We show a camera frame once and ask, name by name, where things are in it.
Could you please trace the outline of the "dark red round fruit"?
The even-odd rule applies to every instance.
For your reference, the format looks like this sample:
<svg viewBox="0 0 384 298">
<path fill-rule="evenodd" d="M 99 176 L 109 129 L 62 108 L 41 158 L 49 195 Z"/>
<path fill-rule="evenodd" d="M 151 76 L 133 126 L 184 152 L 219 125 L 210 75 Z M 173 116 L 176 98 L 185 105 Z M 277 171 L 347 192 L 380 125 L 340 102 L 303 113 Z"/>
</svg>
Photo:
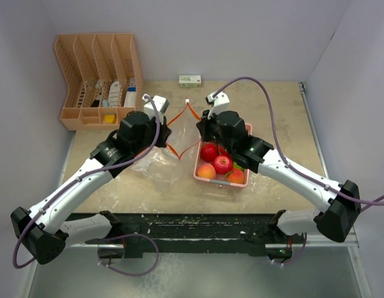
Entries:
<svg viewBox="0 0 384 298">
<path fill-rule="evenodd" d="M 205 144 L 201 147 L 200 158 L 207 163 L 213 162 L 218 156 L 217 146 L 213 143 Z"/>
</svg>

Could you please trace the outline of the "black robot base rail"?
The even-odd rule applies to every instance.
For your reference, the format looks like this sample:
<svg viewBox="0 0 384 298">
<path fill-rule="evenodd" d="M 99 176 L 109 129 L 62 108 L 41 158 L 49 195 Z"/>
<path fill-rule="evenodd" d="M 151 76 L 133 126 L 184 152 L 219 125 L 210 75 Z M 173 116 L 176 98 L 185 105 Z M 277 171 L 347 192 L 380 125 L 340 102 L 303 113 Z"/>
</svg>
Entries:
<svg viewBox="0 0 384 298">
<path fill-rule="evenodd" d="M 274 225 L 274 214 L 137 214 L 110 215 L 114 230 L 82 243 L 124 247 L 126 258 L 144 253 L 222 253 L 270 256 L 286 260 L 291 246 L 302 244 Z"/>
</svg>

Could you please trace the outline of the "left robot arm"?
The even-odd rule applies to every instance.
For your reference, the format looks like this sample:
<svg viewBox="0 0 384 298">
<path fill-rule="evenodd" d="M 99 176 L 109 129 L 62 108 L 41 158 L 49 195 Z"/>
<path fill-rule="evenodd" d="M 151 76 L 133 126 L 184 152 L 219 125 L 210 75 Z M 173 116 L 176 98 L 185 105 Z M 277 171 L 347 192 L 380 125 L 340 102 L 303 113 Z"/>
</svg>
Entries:
<svg viewBox="0 0 384 298">
<path fill-rule="evenodd" d="M 103 239 L 115 243 L 120 238 L 121 222 L 109 211 L 69 221 L 68 217 L 91 194 L 116 178 L 123 170 L 145 156 L 153 147 L 165 147 L 171 134 L 166 117 L 129 112 L 120 127 L 109 133 L 91 152 L 83 165 L 47 198 L 29 209 L 16 208 L 11 222 L 17 237 L 12 263 L 24 246 L 39 264 L 54 260 L 65 248 L 79 242 Z"/>
</svg>

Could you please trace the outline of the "red apple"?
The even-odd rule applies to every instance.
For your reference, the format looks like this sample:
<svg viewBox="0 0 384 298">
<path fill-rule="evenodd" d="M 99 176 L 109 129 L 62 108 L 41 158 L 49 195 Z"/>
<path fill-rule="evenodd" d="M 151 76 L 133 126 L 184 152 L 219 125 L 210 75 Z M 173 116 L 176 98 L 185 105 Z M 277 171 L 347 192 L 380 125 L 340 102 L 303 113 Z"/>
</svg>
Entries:
<svg viewBox="0 0 384 298">
<path fill-rule="evenodd" d="M 212 165 L 216 173 L 220 175 L 225 175 L 233 169 L 233 161 L 226 155 L 218 155 Z"/>
</svg>

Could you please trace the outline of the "clear orange-zipper top bag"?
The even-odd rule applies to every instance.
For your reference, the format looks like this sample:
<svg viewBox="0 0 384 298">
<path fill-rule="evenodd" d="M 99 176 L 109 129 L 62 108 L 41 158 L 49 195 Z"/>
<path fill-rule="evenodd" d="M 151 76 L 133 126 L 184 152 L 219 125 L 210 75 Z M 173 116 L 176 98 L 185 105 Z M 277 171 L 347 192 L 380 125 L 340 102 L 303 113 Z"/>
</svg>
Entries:
<svg viewBox="0 0 384 298">
<path fill-rule="evenodd" d="M 165 184 L 173 183 L 185 174 L 190 154 L 200 141 L 195 128 L 200 117 L 189 98 L 185 98 L 184 102 L 185 106 L 167 122 L 172 134 L 168 137 L 166 146 L 152 149 L 146 157 L 132 166 L 132 170 Z"/>
</svg>

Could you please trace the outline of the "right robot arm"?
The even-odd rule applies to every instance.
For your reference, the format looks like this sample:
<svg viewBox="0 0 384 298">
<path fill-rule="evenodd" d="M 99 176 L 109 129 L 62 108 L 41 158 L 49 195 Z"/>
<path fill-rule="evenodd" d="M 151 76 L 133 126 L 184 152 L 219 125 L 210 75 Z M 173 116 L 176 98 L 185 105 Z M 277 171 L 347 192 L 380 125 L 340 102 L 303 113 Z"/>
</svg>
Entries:
<svg viewBox="0 0 384 298">
<path fill-rule="evenodd" d="M 361 213 L 356 183 L 339 183 L 292 160 L 283 160 L 278 149 L 247 131 L 235 111 L 210 115 L 205 110 L 196 126 L 203 141 L 217 142 L 240 167 L 283 184 L 314 205 L 312 210 L 277 212 L 269 227 L 274 242 L 283 243 L 291 235 L 311 232 L 319 232 L 334 242 L 345 241 Z"/>
</svg>

